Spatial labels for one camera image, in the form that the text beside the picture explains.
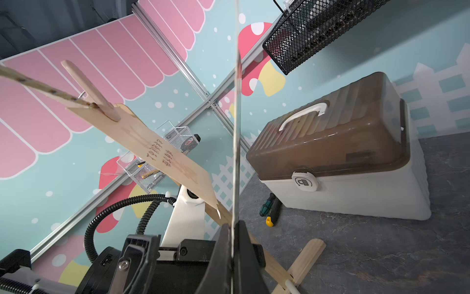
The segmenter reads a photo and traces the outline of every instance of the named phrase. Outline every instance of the white wire mesh basket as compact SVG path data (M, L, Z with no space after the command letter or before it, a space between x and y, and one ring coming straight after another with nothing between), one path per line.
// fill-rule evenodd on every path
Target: white wire mesh basket
M175 127L169 120L159 126L155 132L184 155L188 155L201 138L193 135L189 127ZM136 182L147 194L160 184L166 175L157 168L146 163L130 151L119 157L117 164Z

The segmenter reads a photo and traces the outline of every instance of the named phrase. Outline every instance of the brown translucent lid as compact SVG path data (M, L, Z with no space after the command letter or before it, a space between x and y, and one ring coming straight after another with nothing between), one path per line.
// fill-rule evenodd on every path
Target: brown translucent lid
M409 160L405 107L375 72L270 121L246 158L261 180L394 170Z

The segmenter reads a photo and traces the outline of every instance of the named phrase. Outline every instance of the screwdriver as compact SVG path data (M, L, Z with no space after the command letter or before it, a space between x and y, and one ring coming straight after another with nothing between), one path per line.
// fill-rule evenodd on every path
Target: screwdriver
M259 211L259 216L266 216L266 214L271 209L271 205L273 204L274 198L276 198L276 196L273 193L269 194L269 198L266 200L266 203L263 204L261 210Z
M266 225L273 227L279 219L279 213L281 212L282 202L276 197L274 198L273 205L269 210L266 218Z

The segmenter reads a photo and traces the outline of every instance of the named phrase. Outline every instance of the black corrugated hose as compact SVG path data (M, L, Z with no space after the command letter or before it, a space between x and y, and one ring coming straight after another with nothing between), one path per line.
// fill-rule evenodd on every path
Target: black corrugated hose
M0 290L5 290L16 294L28 294L31 292L32 286L0 277ZM33 294L48 294L41 289L34 290Z
M139 225L137 226L137 230L135 231L136 235L144 234L145 228L147 227L147 224L149 223L150 218L152 217L153 213L155 212L159 204L160 202L158 202L158 200L154 200L149 205L144 215L142 216L141 221L139 222Z
M164 194L140 195L140 196L131 197L131 198L116 202L115 204L105 208L97 216L95 216L94 219L88 225L88 228L86 229L86 232L85 232L84 243L85 243L85 252L86 252L86 255L88 256L88 259L93 263L98 258L98 253L96 252L96 249L94 247L93 236L94 236L94 231L96 230L96 227L98 227L98 225L106 216L110 215L111 213L123 207L136 204L136 203L150 202L150 201L157 201L158 203L165 201L173 205L176 199L173 197L167 198L165 197Z

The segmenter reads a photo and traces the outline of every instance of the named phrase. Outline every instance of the gray floor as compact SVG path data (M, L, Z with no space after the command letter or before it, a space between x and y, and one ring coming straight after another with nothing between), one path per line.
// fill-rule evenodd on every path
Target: gray floor
M269 228L258 213L270 190L256 175L241 195L240 218L285 268L310 239L325 241L301 293L470 293L470 133L420 142L432 209L427 221L283 207ZM270 290L276 285L268 275L266 283Z

